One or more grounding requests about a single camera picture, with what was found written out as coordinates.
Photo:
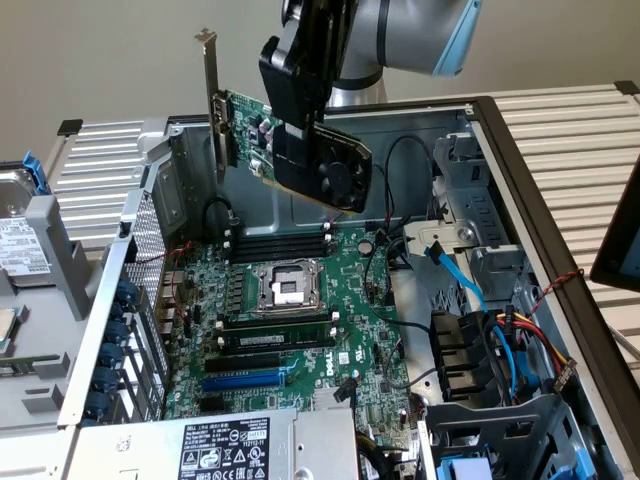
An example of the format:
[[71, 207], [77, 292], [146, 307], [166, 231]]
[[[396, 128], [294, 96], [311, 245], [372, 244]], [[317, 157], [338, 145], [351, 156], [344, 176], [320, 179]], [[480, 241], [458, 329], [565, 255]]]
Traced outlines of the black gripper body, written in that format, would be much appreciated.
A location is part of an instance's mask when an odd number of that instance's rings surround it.
[[355, 19], [356, 1], [285, 1], [279, 72], [287, 95], [280, 118], [306, 128], [323, 114], [338, 79]]

